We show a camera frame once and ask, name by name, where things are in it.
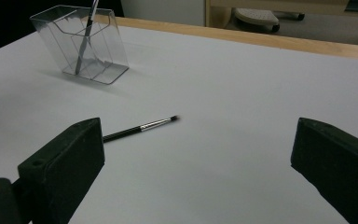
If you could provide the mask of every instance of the wall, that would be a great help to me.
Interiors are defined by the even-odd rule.
[[[204,0],[121,0],[128,18],[203,26]]]

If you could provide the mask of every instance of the white table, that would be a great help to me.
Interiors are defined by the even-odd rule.
[[[0,177],[70,125],[105,145],[71,223],[346,223],[290,167],[299,117],[358,137],[358,60],[120,27],[131,69],[104,86],[63,75],[37,34],[0,49]]]

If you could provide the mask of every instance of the screw hole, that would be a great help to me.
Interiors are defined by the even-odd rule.
[[[40,166],[40,165],[42,165],[43,163],[44,163],[43,160],[37,160],[37,161],[34,161],[34,162],[32,163],[32,165],[33,165],[33,166]]]

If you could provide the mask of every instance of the metal ferrule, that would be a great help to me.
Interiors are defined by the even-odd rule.
[[[163,125],[163,124],[166,124],[166,123],[169,123],[169,122],[171,122],[171,119],[161,119],[161,120],[157,120],[157,121],[154,121],[154,122],[151,122],[151,123],[141,125],[140,127],[141,127],[141,131],[144,132],[144,131],[156,128],[156,127],[158,127],[160,125]]]

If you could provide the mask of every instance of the wooden table edge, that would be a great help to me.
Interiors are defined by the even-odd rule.
[[[116,17],[117,25],[358,59],[358,45]]]

